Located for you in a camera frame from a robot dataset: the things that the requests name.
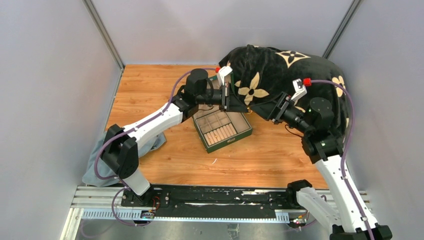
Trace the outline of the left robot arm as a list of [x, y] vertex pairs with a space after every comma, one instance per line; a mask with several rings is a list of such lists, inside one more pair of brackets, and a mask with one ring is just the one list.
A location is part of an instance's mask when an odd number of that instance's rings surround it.
[[157, 111], [124, 127], [109, 127], [96, 159], [102, 160], [132, 191], [135, 202], [149, 206], [153, 187], [139, 170], [139, 148], [191, 118], [200, 105], [218, 106], [228, 112], [246, 111], [245, 106], [236, 102], [233, 89], [233, 69], [229, 66], [218, 69], [214, 77], [209, 77], [208, 68], [184, 73], [174, 84], [169, 100]]

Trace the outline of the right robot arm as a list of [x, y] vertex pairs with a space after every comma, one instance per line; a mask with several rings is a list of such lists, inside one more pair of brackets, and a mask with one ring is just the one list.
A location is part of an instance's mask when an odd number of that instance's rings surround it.
[[325, 201], [306, 180], [287, 185], [286, 204], [305, 208], [329, 231], [331, 240], [390, 240], [389, 226], [381, 225], [361, 199], [344, 159], [344, 144], [332, 127], [334, 112], [329, 100], [314, 97], [305, 112], [286, 93], [277, 101], [254, 104], [250, 110], [274, 124], [287, 123], [302, 132], [302, 148], [323, 176], [336, 208]]

